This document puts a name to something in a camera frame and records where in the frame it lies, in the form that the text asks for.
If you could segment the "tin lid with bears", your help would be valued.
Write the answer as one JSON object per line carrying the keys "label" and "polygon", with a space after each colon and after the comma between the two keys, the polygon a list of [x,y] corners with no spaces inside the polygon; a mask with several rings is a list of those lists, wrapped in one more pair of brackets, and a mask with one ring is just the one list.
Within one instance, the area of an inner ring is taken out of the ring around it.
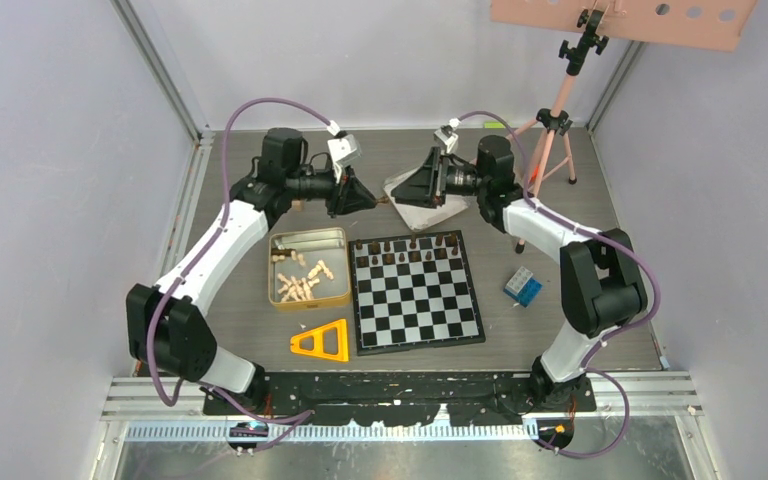
{"label": "tin lid with bears", "polygon": [[398,174],[387,177],[382,184],[385,196],[394,206],[402,221],[412,232],[427,230],[466,211],[472,206],[472,201],[470,199],[457,195],[448,196],[443,206],[435,208],[423,208],[397,203],[395,201],[393,189],[414,172],[414,169],[404,170]]}

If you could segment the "gold tin box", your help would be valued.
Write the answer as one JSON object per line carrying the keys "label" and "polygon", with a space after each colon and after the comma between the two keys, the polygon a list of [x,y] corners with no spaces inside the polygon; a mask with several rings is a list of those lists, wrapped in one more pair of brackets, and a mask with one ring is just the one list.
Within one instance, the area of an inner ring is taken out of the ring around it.
{"label": "gold tin box", "polygon": [[280,312],[351,301],[348,237],[331,227],[278,233],[268,241],[268,299]]}

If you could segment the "black white folding chessboard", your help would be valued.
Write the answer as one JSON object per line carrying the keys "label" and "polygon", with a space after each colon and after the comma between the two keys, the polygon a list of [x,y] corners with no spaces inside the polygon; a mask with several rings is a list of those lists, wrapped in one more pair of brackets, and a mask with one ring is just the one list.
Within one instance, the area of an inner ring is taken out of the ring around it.
{"label": "black white folding chessboard", "polygon": [[[453,257],[446,239],[456,233],[459,256]],[[435,245],[442,234],[444,242]],[[357,353],[361,356],[411,351],[424,348],[453,347],[486,341],[480,307],[473,284],[463,234],[459,230],[414,234],[418,238],[420,260],[410,258],[413,235],[357,239],[348,244],[354,328]],[[362,242],[362,251],[355,245]],[[391,242],[392,251],[384,251]],[[370,253],[370,245],[379,243],[381,253]],[[446,259],[437,251],[445,249]],[[433,259],[425,261],[427,251]],[[404,252],[406,262],[398,261]],[[395,263],[387,265],[385,256],[393,254]],[[374,266],[372,258],[381,264]],[[359,258],[369,265],[360,268]]]}

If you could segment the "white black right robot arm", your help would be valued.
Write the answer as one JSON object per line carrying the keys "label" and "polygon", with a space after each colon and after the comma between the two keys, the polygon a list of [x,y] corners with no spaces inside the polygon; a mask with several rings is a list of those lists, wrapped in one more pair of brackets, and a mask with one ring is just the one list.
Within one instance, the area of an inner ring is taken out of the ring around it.
{"label": "white black right robot arm", "polygon": [[570,398],[591,351],[641,313],[648,297],[628,235],[580,226],[529,197],[515,178],[514,162],[503,136],[483,137],[474,161],[434,146],[390,195],[396,204],[426,209],[444,206],[450,194],[473,196],[489,225],[558,264],[565,322],[535,359],[527,384],[532,404],[551,411]]}

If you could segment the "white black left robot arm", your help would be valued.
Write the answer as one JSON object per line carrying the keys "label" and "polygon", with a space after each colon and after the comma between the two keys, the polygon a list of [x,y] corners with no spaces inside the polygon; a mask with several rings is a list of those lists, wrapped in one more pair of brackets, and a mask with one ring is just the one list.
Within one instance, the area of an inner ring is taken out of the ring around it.
{"label": "white black left robot arm", "polygon": [[298,130],[268,130],[250,172],[227,188],[205,234],[154,284],[137,283],[130,289],[125,300],[129,351],[152,378],[166,373],[219,387],[244,414],[265,405],[267,389],[256,380],[261,367],[220,347],[207,324],[216,294],[293,202],[322,200],[331,217],[377,204],[352,168],[361,156],[353,135],[340,131],[328,140],[322,168],[308,162],[308,147]]}

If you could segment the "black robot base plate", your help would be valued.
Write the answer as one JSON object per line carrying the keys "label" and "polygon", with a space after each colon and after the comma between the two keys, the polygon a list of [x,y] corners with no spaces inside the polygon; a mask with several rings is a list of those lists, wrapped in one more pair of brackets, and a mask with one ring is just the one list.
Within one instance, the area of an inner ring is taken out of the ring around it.
{"label": "black robot base plate", "polygon": [[540,401],[522,372],[271,372],[257,377],[248,393],[223,397],[209,387],[201,390],[209,416],[244,410],[276,419],[306,414],[318,426],[426,426],[439,414],[457,427],[515,425],[526,414],[564,417],[596,409],[589,380]]}

